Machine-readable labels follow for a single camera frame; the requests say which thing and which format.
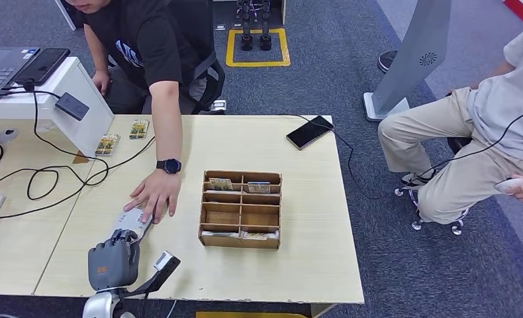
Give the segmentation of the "person's right hand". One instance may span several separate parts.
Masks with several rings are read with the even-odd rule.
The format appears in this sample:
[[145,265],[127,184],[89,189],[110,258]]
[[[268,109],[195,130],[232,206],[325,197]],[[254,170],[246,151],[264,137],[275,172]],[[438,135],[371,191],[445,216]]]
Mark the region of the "person's right hand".
[[102,96],[106,96],[108,94],[108,89],[111,82],[108,71],[97,70],[92,77],[92,81]]

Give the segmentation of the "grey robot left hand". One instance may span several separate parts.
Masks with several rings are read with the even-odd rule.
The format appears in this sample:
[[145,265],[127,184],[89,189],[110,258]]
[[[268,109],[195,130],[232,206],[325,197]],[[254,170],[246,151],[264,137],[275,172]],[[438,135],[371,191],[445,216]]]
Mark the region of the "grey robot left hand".
[[116,229],[88,252],[88,276],[95,291],[125,287],[138,277],[140,241],[129,229]]

